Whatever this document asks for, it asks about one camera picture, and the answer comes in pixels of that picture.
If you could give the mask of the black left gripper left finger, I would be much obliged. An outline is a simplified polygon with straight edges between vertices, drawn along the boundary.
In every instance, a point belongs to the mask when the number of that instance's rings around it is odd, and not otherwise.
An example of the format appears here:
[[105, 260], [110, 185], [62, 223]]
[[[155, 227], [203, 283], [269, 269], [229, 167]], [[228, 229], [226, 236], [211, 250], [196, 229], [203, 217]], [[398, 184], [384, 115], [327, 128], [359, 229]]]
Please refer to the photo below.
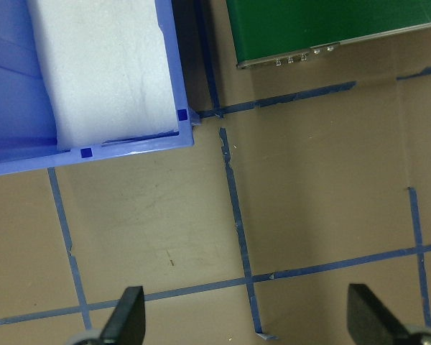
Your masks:
[[145, 337], [145, 300], [142, 286], [123, 292], [101, 331], [101, 344], [141, 345]]

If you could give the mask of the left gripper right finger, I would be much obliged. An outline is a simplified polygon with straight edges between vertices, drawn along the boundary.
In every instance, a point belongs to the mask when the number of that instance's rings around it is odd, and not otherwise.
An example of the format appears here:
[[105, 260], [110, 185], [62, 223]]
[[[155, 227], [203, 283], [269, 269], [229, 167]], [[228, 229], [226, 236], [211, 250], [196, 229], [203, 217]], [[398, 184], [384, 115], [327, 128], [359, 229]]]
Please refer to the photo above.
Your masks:
[[409, 343], [407, 328], [365, 284], [348, 286], [346, 325], [354, 344]]

